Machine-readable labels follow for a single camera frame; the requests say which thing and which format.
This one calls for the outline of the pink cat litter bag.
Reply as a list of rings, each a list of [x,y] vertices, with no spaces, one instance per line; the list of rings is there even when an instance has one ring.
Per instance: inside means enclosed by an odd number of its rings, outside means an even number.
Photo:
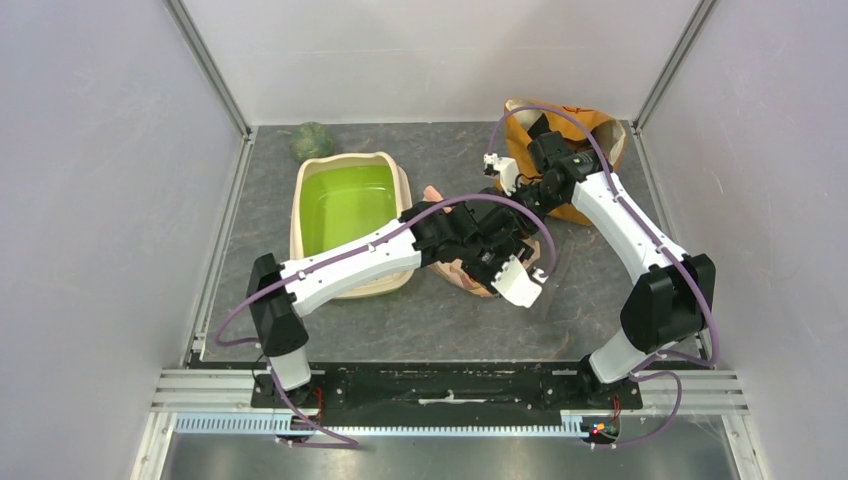
[[[539,231],[525,213],[496,198],[495,188],[481,191],[483,199],[462,200],[443,206],[411,227],[414,247],[422,264],[450,283],[477,296],[491,297],[492,286],[504,263],[516,258],[526,269],[539,258]]]

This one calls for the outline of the cream green litter box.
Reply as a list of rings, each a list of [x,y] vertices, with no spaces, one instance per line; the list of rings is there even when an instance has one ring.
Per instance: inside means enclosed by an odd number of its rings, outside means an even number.
[[[385,152],[309,159],[297,174],[289,257],[317,255],[373,233],[411,206],[406,172]]]

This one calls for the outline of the clear plastic scoop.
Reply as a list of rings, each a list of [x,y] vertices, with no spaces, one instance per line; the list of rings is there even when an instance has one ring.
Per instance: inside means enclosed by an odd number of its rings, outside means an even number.
[[[563,285],[567,276],[574,255],[575,246],[576,243],[573,240],[566,240],[563,243],[559,260],[550,277],[544,284],[539,298],[530,309],[530,317],[532,320],[537,322],[546,320],[551,306],[559,295],[560,287]]]

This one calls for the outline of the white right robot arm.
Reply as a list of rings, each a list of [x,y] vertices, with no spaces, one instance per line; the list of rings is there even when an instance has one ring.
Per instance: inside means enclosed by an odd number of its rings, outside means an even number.
[[[620,330],[585,358],[586,375],[577,382],[579,400],[601,409],[616,398],[616,382],[707,328],[715,265],[707,255],[690,255],[671,241],[638,208],[599,153],[571,149],[559,132],[537,135],[527,150],[540,177],[521,193],[541,213],[564,204],[581,212],[633,282],[620,311]]]

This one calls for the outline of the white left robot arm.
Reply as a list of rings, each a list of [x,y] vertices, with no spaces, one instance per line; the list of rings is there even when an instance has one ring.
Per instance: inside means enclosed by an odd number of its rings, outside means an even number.
[[[552,240],[542,215],[506,197],[470,194],[419,202],[376,231],[318,255],[281,265],[271,254],[257,259],[244,305],[276,396],[295,409],[312,399],[305,316],[379,278],[456,263],[489,293],[531,306],[549,274],[531,265],[535,233]]]

